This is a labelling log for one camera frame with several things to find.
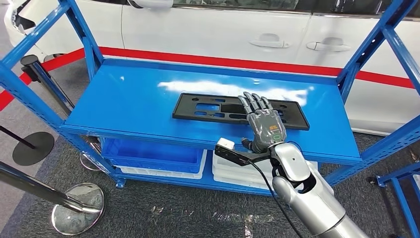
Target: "robot finger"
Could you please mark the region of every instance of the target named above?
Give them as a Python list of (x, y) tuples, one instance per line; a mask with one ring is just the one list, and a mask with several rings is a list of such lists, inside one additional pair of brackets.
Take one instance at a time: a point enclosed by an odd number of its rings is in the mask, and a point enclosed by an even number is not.
[(241, 101), (242, 105), (244, 105), (245, 112), (247, 114), (252, 113), (253, 111), (252, 111), (251, 107), (249, 106), (249, 104), (247, 102), (247, 99), (244, 96), (241, 96), (241, 95), (239, 95), (238, 98), (239, 98), (239, 101)]
[(257, 110), (257, 109), (260, 109), (260, 107), (258, 106), (257, 102), (255, 101), (255, 99), (253, 98), (253, 96), (249, 92), (244, 92), (244, 95), (250, 101), (251, 106), (253, 107), (254, 111)]
[(252, 96), (255, 98), (255, 101), (258, 103), (261, 109), (266, 109), (265, 103), (261, 100), (258, 94), (253, 93)]
[(268, 99), (266, 97), (261, 97), (261, 99), (264, 101), (264, 103), (267, 105), (267, 108), (270, 110), (273, 110), (273, 106), (271, 105), (271, 103), (268, 101)]

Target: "silver robotic arm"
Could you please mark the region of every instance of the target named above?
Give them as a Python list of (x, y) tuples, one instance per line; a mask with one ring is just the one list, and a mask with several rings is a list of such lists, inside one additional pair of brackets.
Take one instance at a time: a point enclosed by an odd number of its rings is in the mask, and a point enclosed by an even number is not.
[[(286, 175), (273, 178), (274, 190), (312, 235), (319, 238), (368, 238), (346, 215), (331, 186), (294, 144), (281, 143), (270, 151)], [(303, 183), (304, 188), (297, 191), (292, 183)]]
[[(242, 144), (254, 153), (235, 151), (232, 141), (221, 138), (215, 154), (239, 165), (270, 159), (273, 165), (272, 185), (279, 198), (319, 238), (368, 238), (346, 215), (335, 199), (334, 191), (299, 148), (285, 142), (286, 130), (268, 100), (256, 94), (239, 96), (254, 132), (254, 141), (243, 138)], [(302, 190), (295, 188), (303, 184)]]

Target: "red stripe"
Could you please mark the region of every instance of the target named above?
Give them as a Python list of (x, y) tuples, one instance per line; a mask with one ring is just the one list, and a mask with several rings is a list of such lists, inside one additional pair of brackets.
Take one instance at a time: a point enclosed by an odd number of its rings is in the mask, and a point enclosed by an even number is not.
[(140, 58), (147, 60), (164, 60), (171, 62), (180, 63), (195, 63), (195, 64), (206, 64), (223, 67), (235, 67), (235, 68), (249, 68), (258, 70), (270, 70), (290, 73), (306, 73), (306, 74), (320, 74), (328, 76), (337, 76), (341, 69), (323, 66), (312, 66), (312, 65), (299, 65), (289, 63), (273, 63), (273, 62), (262, 62), (244, 59), (227, 59), (207, 56), (192, 56), (174, 53), (162, 53), (152, 51), (139, 51), (129, 49), (117, 49), (100, 47), (101, 52), (104, 55), (109, 56), (121, 56)]
[[(289, 63), (273, 63), (273, 62), (262, 62), (254, 60), (243, 60), (243, 59), (226, 59), (226, 58), (217, 58), (217, 57), (207, 57), (207, 56), (193, 56), (193, 55), (183, 55), (183, 54), (174, 54), (174, 53), (163, 53), (163, 52), (151, 52), (151, 51), (140, 51), (140, 50), (129, 50), (129, 49), (119, 49), (119, 48), (109, 48), (109, 47), (100, 47), (101, 52), (104, 55), (109, 56), (120, 56), (120, 57), (130, 57), (146, 60), (162, 60), (170, 62), (180, 62), (180, 63), (194, 63), (194, 64), (205, 64), (213, 66), (223, 66), (223, 67), (235, 67), (235, 68), (248, 68), (248, 69), (257, 69), (257, 70), (270, 70), (270, 71), (279, 71), (279, 72), (289, 72), (289, 73), (305, 73), (305, 74), (316, 74), (316, 75), (327, 75), (327, 76), (337, 76), (341, 69), (333, 67), (324, 67), (324, 66), (312, 66), (312, 65), (299, 65), (299, 64), (289, 64)], [(69, 64), (76, 60), (79, 60), (85, 56), (84, 49), (78, 49), (76, 51), (70, 52), (63, 56), (49, 60), (42, 65), (47, 71), (56, 69), (63, 65)], [(359, 80), (388, 84), (398, 87), (405, 88), (414, 88), (413, 84), (408, 78), (402, 78), (397, 76), (371, 73), (366, 71), (360, 71), (356, 78)], [(20, 79), (28, 85), (31, 80), (26, 74), (22, 74)], [(0, 93), (0, 111), (3, 110), (11, 101), (13, 96), (8, 92), (3, 91)]]
[[(305, 74), (338, 76), (338, 74), (341, 71), (341, 68), (324, 67), (324, 66), (261, 62), (261, 61), (253, 61), (253, 60), (226, 59), (226, 58), (207, 57), (207, 56), (192, 56), (192, 55), (183, 55), (183, 54), (174, 54), (174, 53), (139, 51), (139, 50), (118, 49), (118, 48), (109, 48), (109, 47), (100, 47), (100, 49), (104, 55), (109, 55), (109, 56), (131, 57), (131, 58), (139, 58), (139, 59), (147, 59), (147, 60), (163, 60), (163, 61), (181, 62), (181, 63), (195, 63), (195, 64), (215, 65), (215, 66), (224, 66), (224, 67), (249, 68), (249, 69), (258, 69), (258, 70), (289, 72), (289, 73), (305, 73)], [(405, 87), (405, 88), (414, 88), (410, 79), (397, 77), (397, 76), (360, 71), (357, 74), (356, 78), (359, 80), (364, 80), (364, 81), (369, 81), (369, 82), (382, 83), (382, 84), (388, 84), (388, 85)]]

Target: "black plastic plate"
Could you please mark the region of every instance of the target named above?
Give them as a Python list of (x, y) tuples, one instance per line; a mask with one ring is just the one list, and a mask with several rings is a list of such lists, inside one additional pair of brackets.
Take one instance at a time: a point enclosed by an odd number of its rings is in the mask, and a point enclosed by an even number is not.
[[(309, 130), (300, 105), (294, 101), (269, 100), (288, 129)], [(181, 93), (172, 118), (248, 124), (245, 109), (237, 97)]]

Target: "black pole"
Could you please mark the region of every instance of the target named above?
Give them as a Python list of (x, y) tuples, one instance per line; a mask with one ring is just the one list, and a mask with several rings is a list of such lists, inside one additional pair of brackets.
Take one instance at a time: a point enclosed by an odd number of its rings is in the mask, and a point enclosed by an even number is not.
[(73, 103), (54, 81), (51, 75), (44, 69), (41, 62), (39, 62), (38, 57), (36, 55), (24, 56), (20, 59), (20, 63), (23, 65), (22, 71), (25, 72), (33, 82), (40, 82), (60, 105), (66, 115), (70, 115), (74, 108)]
[(31, 149), (35, 149), (35, 146), (31, 143), (29, 143), (28, 141), (20, 138), (19, 136), (17, 136), (15, 133), (11, 132), (10, 130), (4, 128), (4, 126), (0, 125), (0, 130), (3, 131), (4, 133), (6, 133), (7, 135), (9, 135), (10, 137), (12, 137), (13, 139), (21, 142), (22, 144), (28, 146)]
[(36, 180), (35, 178), (0, 162), (0, 180), (39, 198), (61, 205), (75, 212), (99, 213), (101, 209), (86, 205), (65, 193)]

